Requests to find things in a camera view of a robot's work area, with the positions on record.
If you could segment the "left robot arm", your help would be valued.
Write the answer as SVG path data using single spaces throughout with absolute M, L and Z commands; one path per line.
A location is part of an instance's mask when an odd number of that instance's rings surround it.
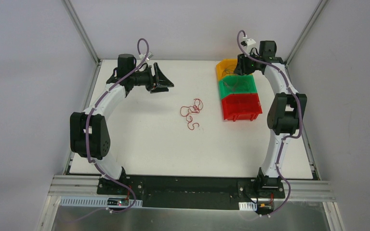
M 70 116 L 71 151 L 86 158 L 102 176 L 111 180 L 109 188 L 118 195 L 127 191 L 128 182 L 121 177 L 124 168 L 111 159 L 107 120 L 134 87 L 144 86 L 150 93 L 168 92 L 174 87 L 157 63 L 148 62 L 149 58 L 143 54 L 139 58 L 120 54 L 117 66 L 94 103 Z

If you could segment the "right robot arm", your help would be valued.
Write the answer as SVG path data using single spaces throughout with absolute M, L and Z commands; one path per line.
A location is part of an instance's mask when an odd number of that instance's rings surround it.
M 301 137 L 307 96 L 299 93 L 287 77 L 283 60 L 276 56 L 277 45 L 274 41 L 261 41 L 258 53 L 254 51 L 255 45 L 256 42 L 248 37 L 238 42 L 242 53 L 238 55 L 234 73 L 249 75 L 260 71 L 274 93 L 267 114 L 270 141 L 252 186 L 258 196 L 267 197 L 272 192 L 283 191 L 283 161 L 289 142 Z

